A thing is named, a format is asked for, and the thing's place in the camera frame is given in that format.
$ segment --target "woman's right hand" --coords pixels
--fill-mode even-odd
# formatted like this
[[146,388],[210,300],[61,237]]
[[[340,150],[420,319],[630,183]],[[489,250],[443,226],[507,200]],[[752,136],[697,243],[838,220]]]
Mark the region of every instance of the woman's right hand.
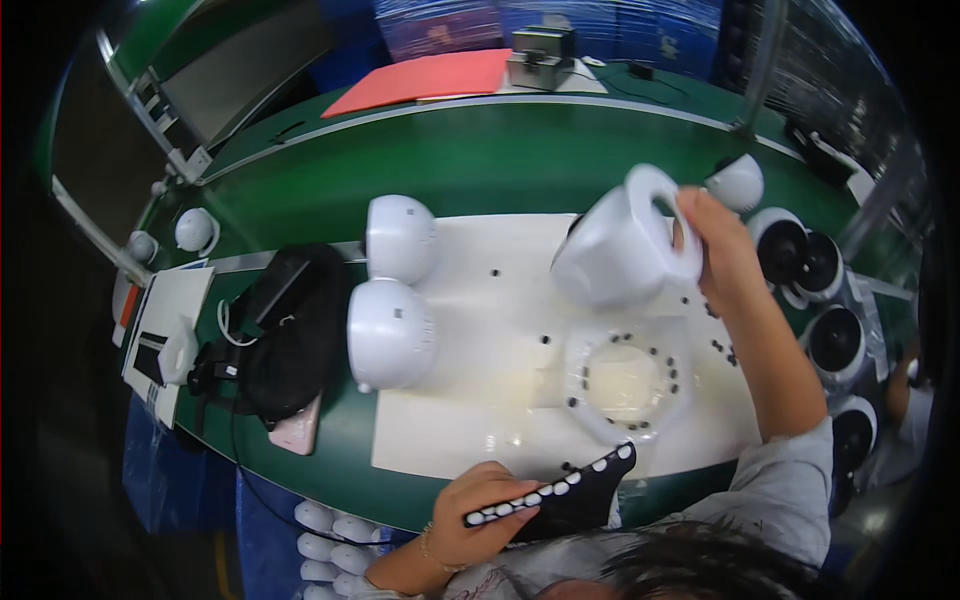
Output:
[[677,205],[704,241],[700,289],[714,313],[728,319],[744,300],[769,296],[754,241],[736,214],[695,187],[682,188]]

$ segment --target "pink smartphone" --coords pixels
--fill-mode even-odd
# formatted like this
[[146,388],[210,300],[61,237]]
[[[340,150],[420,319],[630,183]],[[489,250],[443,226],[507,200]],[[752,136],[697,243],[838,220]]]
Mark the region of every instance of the pink smartphone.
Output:
[[284,419],[276,424],[274,430],[267,434],[267,439],[273,445],[296,454],[307,455],[313,452],[313,445],[317,441],[317,420],[320,414],[320,397],[317,396],[306,408],[296,413],[290,419]]

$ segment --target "black cable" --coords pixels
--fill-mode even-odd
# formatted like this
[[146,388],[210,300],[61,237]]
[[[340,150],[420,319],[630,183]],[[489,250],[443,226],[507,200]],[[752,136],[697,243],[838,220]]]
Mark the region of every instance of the black cable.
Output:
[[650,97],[650,96],[644,96],[643,94],[634,94],[634,92],[627,91],[626,89],[623,89],[622,87],[614,84],[613,82],[610,81],[610,77],[612,77],[613,75],[617,75],[617,73],[611,73],[610,75],[608,75],[608,76],[605,77],[604,79],[597,79],[597,78],[595,78],[595,77],[588,77],[587,75],[585,75],[585,74],[583,74],[583,73],[577,73],[576,71],[572,71],[572,72],[570,73],[570,75],[579,75],[580,77],[583,77],[583,78],[585,78],[585,79],[589,79],[589,80],[592,81],[592,82],[598,82],[598,83],[600,83],[600,84],[607,84],[607,85],[609,85],[610,87],[612,87],[613,89],[615,89],[616,91],[620,92],[621,94],[626,94],[626,95],[628,95],[628,96],[633,96],[634,98],[643,98],[643,99],[645,99],[645,100],[649,100],[649,101],[651,101],[651,102],[655,102],[655,103],[657,103],[657,104],[659,104],[659,105],[661,105],[661,106],[664,106],[664,107],[670,106],[669,103],[664,102],[663,100],[658,100],[658,99],[652,98],[652,97]]
[[[626,64],[631,64],[631,63],[636,62],[636,60],[634,60],[634,59],[612,59],[612,60],[605,60],[605,62],[606,62],[607,64],[609,64],[609,63],[611,63],[611,62],[622,62],[622,63],[626,63]],[[574,73],[574,74],[575,74],[575,75],[583,75],[583,73]],[[687,98],[690,97],[690,94],[688,94],[687,91],[686,91],[685,89],[683,89],[682,87],[676,87],[675,85],[669,84],[669,83],[665,82],[665,81],[662,80],[662,79],[650,79],[650,80],[646,80],[646,81],[656,82],[656,83],[658,83],[658,84],[664,84],[664,85],[666,85],[667,87],[670,87],[671,89],[676,89],[677,91],[679,91],[680,93],[682,93],[682,94],[683,94],[684,96],[686,96]]]
[[273,509],[272,506],[270,506],[269,504],[267,504],[267,502],[263,499],[263,497],[259,494],[259,492],[257,492],[256,488],[255,488],[253,485],[251,485],[250,480],[247,479],[247,473],[246,473],[246,471],[244,470],[243,464],[240,462],[240,452],[237,451],[237,438],[236,438],[236,427],[235,427],[236,416],[237,416],[236,407],[237,407],[237,398],[236,398],[236,396],[234,396],[234,397],[233,397],[233,402],[231,403],[231,406],[230,406],[230,446],[231,446],[231,449],[233,450],[233,460],[236,462],[237,468],[240,470],[240,478],[243,480],[244,485],[247,486],[247,489],[248,489],[248,490],[250,490],[251,492],[253,492],[253,496],[260,502],[261,505],[263,505],[263,508],[265,508],[265,509],[267,509],[268,511],[270,511],[270,513],[271,513],[273,516],[275,516],[277,519],[279,519],[281,522],[286,523],[287,525],[289,525],[289,526],[291,526],[291,527],[293,527],[293,528],[295,528],[295,529],[299,529],[299,530],[301,530],[302,532],[306,532],[306,533],[308,533],[308,534],[313,534],[313,535],[317,536],[318,538],[323,538],[324,540],[336,541],[337,543],[348,543],[348,544],[350,544],[351,546],[358,546],[358,547],[364,547],[364,546],[388,546],[388,545],[390,545],[390,544],[393,543],[392,540],[387,540],[387,541],[353,541],[353,540],[347,540],[346,538],[344,538],[344,539],[337,539],[337,538],[334,538],[334,537],[332,537],[332,536],[330,536],[330,535],[328,535],[328,534],[319,532],[319,531],[317,531],[316,529],[311,529],[310,527],[307,527],[306,525],[304,525],[304,524],[302,524],[302,523],[295,522],[295,521],[291,521],[291,520],[287,520],[287,519],[284,518],[283,516],[280,516],[279,513]]
[[666,85],[667,87],[672,87],[673,89],[676,89],[677,91],[679,91],[680,93],[682,93],[682,94],[683,94],[684,96],[686,96],[687,98],[690,97],[690,94],[686,93],[686,90],[685,90],[685,89],[676,87],[676,86],[673,85],[673,84],[668,84],[667,82],[665,82],[665,81],[662,80],[662,79],[654,79],[654,80],[651,80],[651,81],[657,82],[658,84],[664,84],[664,85]]

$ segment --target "wrist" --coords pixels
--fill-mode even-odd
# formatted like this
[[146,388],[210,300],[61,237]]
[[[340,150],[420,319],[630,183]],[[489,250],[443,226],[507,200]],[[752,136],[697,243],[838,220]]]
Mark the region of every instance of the wrist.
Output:
[[781,314],[766,281],[751,279],[733,288],[731,296],[724,302],[722,317],[724,325],[731,329],[741,324],[753,326],[758,318],[765,317],[771,311]]
[[430,535],[433,532],[433,522],[426,524],[426,527],[423,528],[423,533],[417,538],[419,541],[420,552],[423,557],[438,565],[447,573],[459,573],[460,571],[469,567],[469,564],[466,563],[456,563],[450,561],[444,553],[438,554],[435,551],[436,544],[432,541],[432,536]]

